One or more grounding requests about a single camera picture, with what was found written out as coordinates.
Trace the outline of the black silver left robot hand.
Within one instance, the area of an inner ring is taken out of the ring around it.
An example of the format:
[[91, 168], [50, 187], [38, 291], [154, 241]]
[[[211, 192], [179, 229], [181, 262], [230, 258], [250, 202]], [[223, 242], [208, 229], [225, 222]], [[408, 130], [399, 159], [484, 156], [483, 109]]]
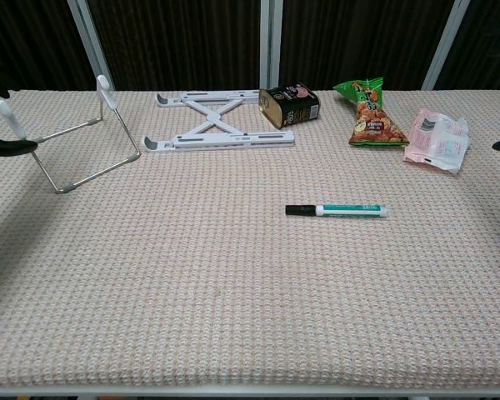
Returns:
[[[9, 77], [5, 72], [0, 71], [0, 98], [9, 99], [10, 90], [19, 90], [19, 85], [15, 80]], [[34, 152], [38, 148], [38, 144], [34, 141], [26, 139], [25, 135], [14, 141], [6, 141], [0, 139], [0, 157], [16, 157], [23, 154]]]

